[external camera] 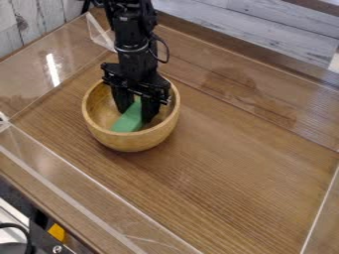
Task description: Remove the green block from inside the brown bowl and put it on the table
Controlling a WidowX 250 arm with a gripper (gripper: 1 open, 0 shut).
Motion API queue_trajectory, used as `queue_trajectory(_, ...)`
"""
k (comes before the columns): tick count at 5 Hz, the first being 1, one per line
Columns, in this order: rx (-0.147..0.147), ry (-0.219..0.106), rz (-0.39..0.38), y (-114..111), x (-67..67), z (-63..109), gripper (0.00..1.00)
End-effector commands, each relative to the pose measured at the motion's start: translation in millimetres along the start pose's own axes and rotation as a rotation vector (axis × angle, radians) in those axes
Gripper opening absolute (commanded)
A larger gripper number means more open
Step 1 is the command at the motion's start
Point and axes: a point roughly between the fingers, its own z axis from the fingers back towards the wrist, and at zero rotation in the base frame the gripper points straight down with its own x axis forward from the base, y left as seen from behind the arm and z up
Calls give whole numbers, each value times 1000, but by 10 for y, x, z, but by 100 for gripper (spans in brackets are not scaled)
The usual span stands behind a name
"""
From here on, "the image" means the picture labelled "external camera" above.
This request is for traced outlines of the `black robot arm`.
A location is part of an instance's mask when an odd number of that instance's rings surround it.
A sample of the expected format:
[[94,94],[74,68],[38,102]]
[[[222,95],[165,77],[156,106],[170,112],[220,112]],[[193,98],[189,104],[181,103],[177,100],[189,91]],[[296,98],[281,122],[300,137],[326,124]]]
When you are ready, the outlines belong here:
[[120,113],[140,98],[141,121],[148,123],[168,103],[170,84],[157,71],[169,62],[169,47],[154,34],[157,11],[150,0],[85,0],[104,9],[114,34],[116,63],[102,63],[102,82]]

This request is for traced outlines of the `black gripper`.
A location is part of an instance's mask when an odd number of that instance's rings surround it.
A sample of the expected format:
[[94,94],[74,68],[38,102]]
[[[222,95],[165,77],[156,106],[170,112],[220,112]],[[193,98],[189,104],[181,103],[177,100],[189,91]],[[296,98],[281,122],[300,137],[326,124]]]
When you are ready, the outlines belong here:
[[169,99],[169,81],[157,72],[160,59],[153,50],[117,51],[117,62],[102,63],[102,81],[110,87],[117,111],[124,113],[140,96],[141,119],[149,123],[158,113],[160,104]]

